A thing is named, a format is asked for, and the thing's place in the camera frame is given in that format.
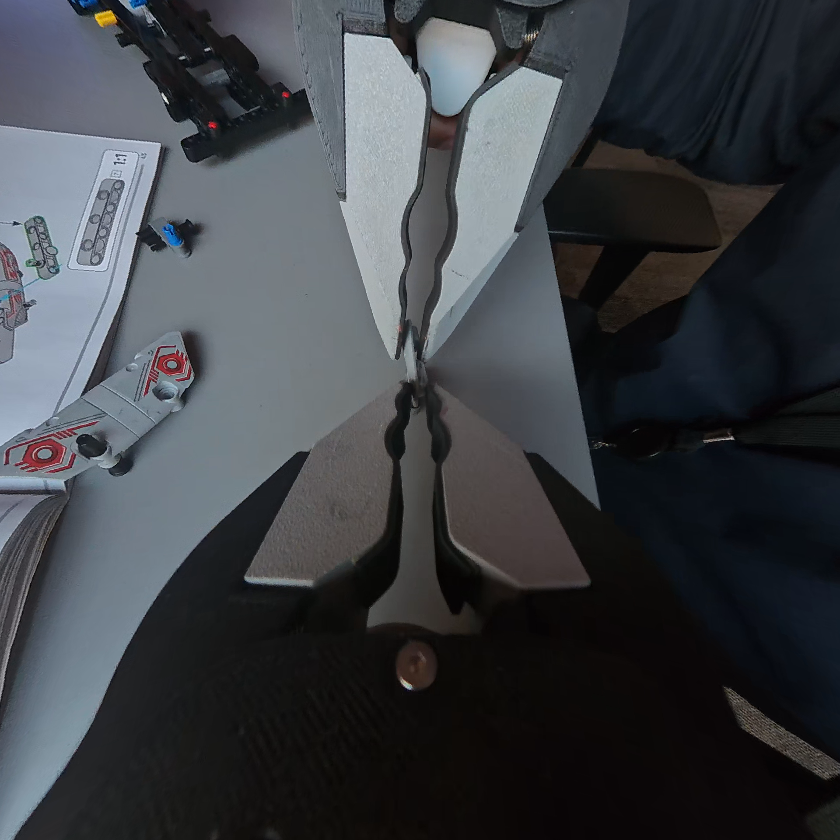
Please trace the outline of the grey lego panel red print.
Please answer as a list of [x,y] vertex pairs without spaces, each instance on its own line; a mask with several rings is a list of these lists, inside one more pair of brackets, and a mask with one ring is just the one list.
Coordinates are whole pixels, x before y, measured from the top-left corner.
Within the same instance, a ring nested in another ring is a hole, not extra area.
[[52,487],[91,468],[124,475],[125,453],[183,406],[194,369],[180,332],[168,332],[133,361],[41,425],[2,445],[2,490]]

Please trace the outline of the lego instruction booklet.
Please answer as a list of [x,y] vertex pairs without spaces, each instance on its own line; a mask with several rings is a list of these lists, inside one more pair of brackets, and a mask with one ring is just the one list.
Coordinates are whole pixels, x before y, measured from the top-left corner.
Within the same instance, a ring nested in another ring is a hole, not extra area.
[[117,321],[158,143],[2,126],[2,688],[71,481],[118,433],[85,394]]

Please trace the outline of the black lego chassis assembly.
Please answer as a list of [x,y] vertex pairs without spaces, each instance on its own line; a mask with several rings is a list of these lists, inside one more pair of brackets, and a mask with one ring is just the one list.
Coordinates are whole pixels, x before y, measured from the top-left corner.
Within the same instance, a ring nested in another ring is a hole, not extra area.
[[307,93],[270,85],[235,35],[220,35],[210,13],[184,1],[69,1],[74,12],[110,28],[122,48],[145,56],[143,69],[171,119],[193,123],[181,141],[189,162],[228,158],[256,141],[296,130],[311,116]]

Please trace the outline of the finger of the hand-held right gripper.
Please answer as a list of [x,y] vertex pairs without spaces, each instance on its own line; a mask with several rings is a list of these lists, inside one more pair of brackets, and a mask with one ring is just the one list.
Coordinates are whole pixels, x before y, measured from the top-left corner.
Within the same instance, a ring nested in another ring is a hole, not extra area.
[[389,37],[343,36],[348,229],[375,325],[398,359],[412,249],[408,222],[422,191],[431,114],[423,70]]
[[563,82],[510,66],[468,100],[446,185],[448,227],[423,315],[423,357],[451,336],[518,237]]

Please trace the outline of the person's dark blue clothing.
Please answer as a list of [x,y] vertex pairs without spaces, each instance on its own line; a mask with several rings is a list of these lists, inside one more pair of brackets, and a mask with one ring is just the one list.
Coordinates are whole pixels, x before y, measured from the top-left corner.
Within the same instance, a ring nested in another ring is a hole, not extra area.
[[[736,433],[838,390],[838,144],[782,185],[690,293],[609,334],[566,298],[591,441]],[[735,440],[592,455],[602,508],[722,651],[734,689],[838,760],[838,449]]]

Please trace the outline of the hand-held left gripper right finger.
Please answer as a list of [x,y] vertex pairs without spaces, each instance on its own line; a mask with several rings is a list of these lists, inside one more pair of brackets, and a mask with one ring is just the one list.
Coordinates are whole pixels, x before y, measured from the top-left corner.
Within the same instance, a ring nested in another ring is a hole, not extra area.
[[425,391],[437,582],[453,615],[592,585],[524,450],[437,384]]

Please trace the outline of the small blue grey lego connector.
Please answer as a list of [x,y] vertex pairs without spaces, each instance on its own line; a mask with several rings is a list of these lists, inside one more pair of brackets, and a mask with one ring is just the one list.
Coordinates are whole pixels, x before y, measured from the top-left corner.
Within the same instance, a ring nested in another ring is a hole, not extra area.
[[203,226],[190,219],[180,223],[166,217],[157,217],[137,231],[136,238],[154,253],[170,250],[184,259],[192,255],[195,238]]

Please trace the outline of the grey mesh chair part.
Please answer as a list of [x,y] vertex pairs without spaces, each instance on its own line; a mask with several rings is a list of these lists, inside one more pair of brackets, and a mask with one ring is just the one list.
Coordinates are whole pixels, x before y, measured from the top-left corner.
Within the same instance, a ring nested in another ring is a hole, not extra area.
[[724,695],[741,730],[822,781],[838,781],[839,762],[764,715],[732,688]]

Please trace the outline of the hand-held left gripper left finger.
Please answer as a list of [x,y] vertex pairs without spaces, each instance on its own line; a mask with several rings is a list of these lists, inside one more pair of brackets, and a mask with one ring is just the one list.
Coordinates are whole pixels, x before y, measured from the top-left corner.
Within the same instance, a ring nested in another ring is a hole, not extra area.
[[362,618],[394,583],[412,387],[391,387],[309,451],[246,573],[303,594],[309,618]]

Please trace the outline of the small grey lego piece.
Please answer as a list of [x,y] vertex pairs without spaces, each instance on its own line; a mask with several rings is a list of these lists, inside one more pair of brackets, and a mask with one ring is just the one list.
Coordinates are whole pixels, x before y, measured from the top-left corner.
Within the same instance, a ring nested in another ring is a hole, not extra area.
[[412,391],[412,407],[414,411],[419,411],[425,407],[428,378],[418,331],[411,320],[405,320],[403,324],[402,358],[406,367],[405,382]]

